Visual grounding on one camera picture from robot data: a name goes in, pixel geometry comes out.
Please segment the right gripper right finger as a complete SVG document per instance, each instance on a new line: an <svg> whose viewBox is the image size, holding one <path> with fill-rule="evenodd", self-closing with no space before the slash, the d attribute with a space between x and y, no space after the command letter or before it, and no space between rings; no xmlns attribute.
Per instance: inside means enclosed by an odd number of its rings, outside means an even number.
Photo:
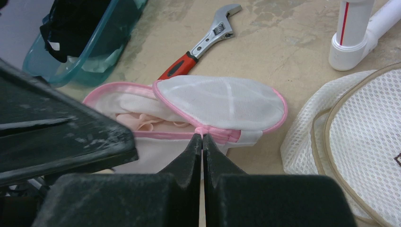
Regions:
<svg viewBox="0 0 401 227"><path fill-rule="evenodd" d="M203 136L209 227L354 227L339 185L323 175L249 175Z"/></svg>

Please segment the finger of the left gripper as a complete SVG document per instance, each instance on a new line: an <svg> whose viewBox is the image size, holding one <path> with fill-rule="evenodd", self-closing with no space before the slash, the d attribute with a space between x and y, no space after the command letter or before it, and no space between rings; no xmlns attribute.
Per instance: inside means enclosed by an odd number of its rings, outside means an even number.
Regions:
<svg viewBox="0 0 401 227"><path fill-rule="evenodd" d="M128 128L1 61L1 186L138 158Z"/></svg>

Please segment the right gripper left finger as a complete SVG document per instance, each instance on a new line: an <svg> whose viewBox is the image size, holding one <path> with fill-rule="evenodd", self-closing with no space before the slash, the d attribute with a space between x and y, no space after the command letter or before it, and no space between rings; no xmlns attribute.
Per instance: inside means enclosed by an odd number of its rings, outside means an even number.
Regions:
<svg viewBox="0 0 401 227"><path fill-rule="evenodd" d="M35 227L196 227L202 137L156 174L68 174L48 192Z"/></svg>

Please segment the light pink bra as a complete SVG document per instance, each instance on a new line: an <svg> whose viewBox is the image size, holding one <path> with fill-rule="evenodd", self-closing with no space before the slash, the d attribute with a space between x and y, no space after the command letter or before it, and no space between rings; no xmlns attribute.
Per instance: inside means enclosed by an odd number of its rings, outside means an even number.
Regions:
<svg viewBox="0 0 401 227"><path fill-rule="evenodd" d="M165 128L185 128L190 124L187 122L167 121L152 115L138 113L123 113L116 115L116 121L128 127L132 131L154 131Z"/></svg>

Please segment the teal plastic bin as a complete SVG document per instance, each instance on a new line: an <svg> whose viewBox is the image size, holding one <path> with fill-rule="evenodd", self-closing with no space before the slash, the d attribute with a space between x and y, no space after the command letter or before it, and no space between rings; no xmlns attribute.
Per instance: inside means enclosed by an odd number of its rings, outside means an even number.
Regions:
<svg viewBox="0 0 401 227"><path fill-rule="evenodd" d="M96 87L114 70L145 0L56 0L22 69L54 87Z"/></svg>

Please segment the black bra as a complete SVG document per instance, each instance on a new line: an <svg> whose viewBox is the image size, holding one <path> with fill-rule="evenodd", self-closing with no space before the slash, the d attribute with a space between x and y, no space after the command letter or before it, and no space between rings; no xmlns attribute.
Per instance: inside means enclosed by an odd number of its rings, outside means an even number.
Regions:
<svg viewBox="0 0 401 227"><path fill-rule="evenodd" d="M45 50L65 63L79 57L110 4L109 0L55 0L40 26Z"/></svg>

